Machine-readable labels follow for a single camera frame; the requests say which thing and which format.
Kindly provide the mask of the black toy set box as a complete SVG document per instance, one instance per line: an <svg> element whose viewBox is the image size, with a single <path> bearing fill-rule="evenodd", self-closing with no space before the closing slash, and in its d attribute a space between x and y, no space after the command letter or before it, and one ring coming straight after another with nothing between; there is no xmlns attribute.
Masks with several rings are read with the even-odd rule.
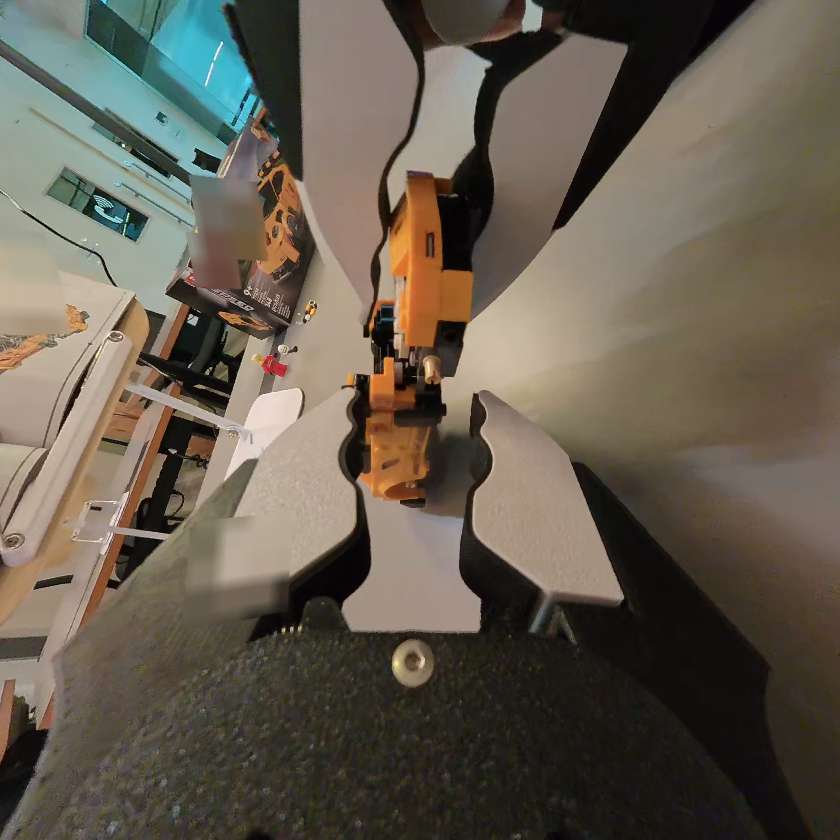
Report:
<svg viewBox="0 0 840 840"><path fill-rule="evenodd" d="M254 337L282 333L316 247L266 108L191 189L195 223L167 297Z"/></svg>

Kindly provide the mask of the person's right hand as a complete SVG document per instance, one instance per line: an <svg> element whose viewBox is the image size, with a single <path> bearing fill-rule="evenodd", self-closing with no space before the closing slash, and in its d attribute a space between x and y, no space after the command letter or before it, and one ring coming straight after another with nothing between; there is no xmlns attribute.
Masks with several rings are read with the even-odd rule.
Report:
<svg viewBox="0 0 840 840"><path fill-rule="evenodd" d="M501 10L489 30L480 39L481 43L493 43L522 31L522 22L527 10L526 1L509 1Z"/></svg>

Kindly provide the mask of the dark wall sign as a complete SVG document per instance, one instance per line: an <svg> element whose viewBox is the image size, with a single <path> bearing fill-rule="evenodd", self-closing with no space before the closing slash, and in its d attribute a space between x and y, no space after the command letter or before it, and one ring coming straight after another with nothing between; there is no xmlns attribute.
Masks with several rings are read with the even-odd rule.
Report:
<svg viewBox="0 0 840 840"><path fill-rule="evenodd" d="M45 194L122 238L137 243L149 223L147 215L65 167Z"/></svg>

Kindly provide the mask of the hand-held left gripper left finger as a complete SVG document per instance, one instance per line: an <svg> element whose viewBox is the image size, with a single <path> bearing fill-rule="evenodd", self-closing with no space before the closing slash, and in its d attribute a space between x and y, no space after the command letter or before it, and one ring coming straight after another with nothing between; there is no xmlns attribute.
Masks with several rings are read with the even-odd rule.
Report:
<svg viewBox="0 0 840 840"><path fill-rule="evenodd" d="M233 518L233 582L266 599L347 599L371 570L354 445L359 393L343 388L257 459Z"/></svg>

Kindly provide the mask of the orange toy brick car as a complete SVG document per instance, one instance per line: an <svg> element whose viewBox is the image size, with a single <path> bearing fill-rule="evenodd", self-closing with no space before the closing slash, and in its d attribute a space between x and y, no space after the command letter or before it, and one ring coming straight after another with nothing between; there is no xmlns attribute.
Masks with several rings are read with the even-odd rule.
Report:
<svg viewBox="0 0 840 840"><path fill-rule="evenodd" d="M469 204L454 183L408 173L388 234L394 293L367 323L373 371L346 381L358 395L355 445L373 498L426 504L427 448L446 415L442 383L457 372L471 318L472 247Z"/></svg>

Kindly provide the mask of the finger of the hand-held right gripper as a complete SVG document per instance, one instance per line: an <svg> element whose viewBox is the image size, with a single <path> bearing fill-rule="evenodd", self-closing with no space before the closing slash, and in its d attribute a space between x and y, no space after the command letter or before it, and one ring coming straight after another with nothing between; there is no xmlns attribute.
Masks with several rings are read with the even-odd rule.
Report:
<svg viewBox="0 0 840 840"><path fill-rule="evenodd" d="M399 2L299 3L304 204L368 316L390 218L387 176L411 139L424 51Z"/></svg>
<svg viewBox="0 0 840 840"><path fill-rule="evenodd" d="M627 51L616 41L568 35L502 88L488 143L490 213L472 254L471 318L551 239Z"/></svg>

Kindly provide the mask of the white book stand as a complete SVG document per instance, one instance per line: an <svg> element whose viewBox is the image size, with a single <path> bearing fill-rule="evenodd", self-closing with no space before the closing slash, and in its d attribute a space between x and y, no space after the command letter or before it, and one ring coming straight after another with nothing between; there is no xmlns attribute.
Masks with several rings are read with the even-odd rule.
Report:
<svg viewBox="0 0 840 840"><path fill-rule="evenodd" d="M89 364L54 444L2 443L2 623L41 572L68 551L69 521L81 509L91 462L149 334L148 317L133 294Z"/></svg>

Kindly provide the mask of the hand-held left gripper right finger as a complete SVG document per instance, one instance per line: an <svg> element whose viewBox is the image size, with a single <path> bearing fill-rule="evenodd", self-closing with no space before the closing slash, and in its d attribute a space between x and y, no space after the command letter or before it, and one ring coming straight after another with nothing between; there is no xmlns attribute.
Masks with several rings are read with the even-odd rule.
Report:
<svg viewBox="0 0 840 840"><path fill-rule="evenodd" d="M487 457L471 489L465 536L518 573L536 606L617 607L623 589L570 457L537 424L488 391L471 433Z"/></svg>

